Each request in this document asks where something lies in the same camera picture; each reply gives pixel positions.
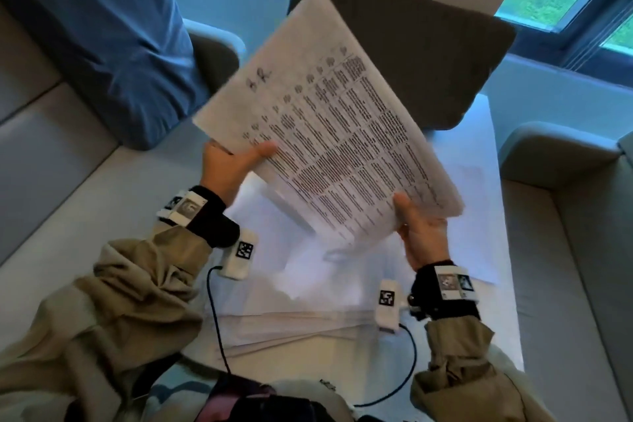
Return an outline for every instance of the black wrist strap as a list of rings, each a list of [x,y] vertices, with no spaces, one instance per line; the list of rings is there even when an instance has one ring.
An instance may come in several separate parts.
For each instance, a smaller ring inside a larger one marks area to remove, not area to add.
[[[213,191],[201,185],[196,185],[190,191],[206,199],[206,203],[187,225],[187,230],[202,237],[209,247],[224,249],[231,247],[239,239],[239,225],[226,217],[224,201]],[[177,225],[169,219],[160,219],[171,226]]]
[[[480,319],[477,304],[471,300],[444,300],[437,280],[435,267],[454,266],[452,260],[443,260],[419,269],[411,287],[409,305],[416,310],[411,314],[417,320],[431,317],[433,320],[449,317],[475,316]]]

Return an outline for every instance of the khaki jacket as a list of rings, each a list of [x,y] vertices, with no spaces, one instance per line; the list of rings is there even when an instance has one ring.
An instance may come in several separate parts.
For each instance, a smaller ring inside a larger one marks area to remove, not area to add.
[[[210,253],[183,227],[106,244],[93,274],[43,300],[24,338],[0,353],[0,421],[62,422],[69,411],[95,422],[131,419],[141,372],[201,328],[189,301]],[[438,422],[553,421],[477,319],[426,329],[432,360],[411,385],[417,408]],[[168,418],[155,407],[151,419],[193,422],[201,407],[185,405],[172,404]]]

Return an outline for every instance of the wire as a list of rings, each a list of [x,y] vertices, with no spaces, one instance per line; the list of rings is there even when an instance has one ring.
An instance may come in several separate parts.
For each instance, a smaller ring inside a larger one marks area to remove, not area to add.
[[[215,305],[213,303],[213,297],[211,296],[211,287],[209,285],[209,281],[211,279],[211,272],[214,270],[220,270],[222,266],[214,266],[209,269],[209,272],[206,273],[206,293],[209,296],[209,302],[211,303],[211,311],[213,311],[213,322],[215,322],[215,332],[218,335],[218,345],[220,346],[220,354],[222,354],[222,360],[224,361],[224,366],[226,367],[226,373],[231,374],[231,369],[228,366],[228,362],[226,362],[226,356],[224,355],[224,347],[222,346],[222,336],[220,335],[220,325],[218,324],[218,316],[215,313]]]
[[[411,343],[413,344],[413,365],[411,365],[411,370],[409,371],[409,374],[408,374],[407,378],[405,378],[405,380],[403,380],[402,384],[400,384],[398,387],[396,387],[395,390],[393,390],[390,393],[386,394],[384,397],[379,398],[377,401],[367,402],[366,404],[355,404],[354,407],[356,407],[358,409],[360,409],[361,407],[371,407],[371,406],[375,406],[376,404],[379,404],[381,402],[386,401],[391,396],[397,394],[400,391],[400,389],[407,384],[407,382],[409,381],[409,379],[413,375],[413,372],[415,371],[415,366],[418,363],[418,347],[415,345],[415,340],[413,339],[413,335],[411,334],[411,331],[407,328],[407,326],[404,325],[404,324],[398,324],[398,325],[400,325],[401,328],[403,328],[403,329],[405,329],[407,331],[407,334],[409,334],[409,338],[411,338]]]

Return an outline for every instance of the table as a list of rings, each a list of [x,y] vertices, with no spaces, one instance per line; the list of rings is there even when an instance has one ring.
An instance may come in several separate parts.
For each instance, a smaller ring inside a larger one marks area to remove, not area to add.
[[[490,226],[488,243],[498,271],[499,284],[475,281],[480,297],[479,310],[483,321],[496,332],[493,343],[499,346],[519,369],[523,357],[519,339],[517,306],[508,252],[501,180],[497,162],[495,131],[486,96],[478,95],[463,121],[450,131],[427,135],[444,164],[477,166],[484,173],[484,186],[489,202]],[[243,190],[258,190],[257,181],[249,178]],[[405,317],[418,347],[416,370],[424,370],[430,359],[424,325]],[[217,364],[213,346],[215,328],[208,319],[200,336],[184,354],[201,364],[222,368]],[[337,387],[337,392],[351,403],[375,400],[397,387],[406,377],[412,361],[411,343],[407,334],[377,341],[340,340],[312,337],[283,346],[272,347],[230,360],[231,370],[238,375],[271,382],[280,379],[324,379]],[[423,415],[409,403],[409,386],[366,413],[384,419],[421,420]]]

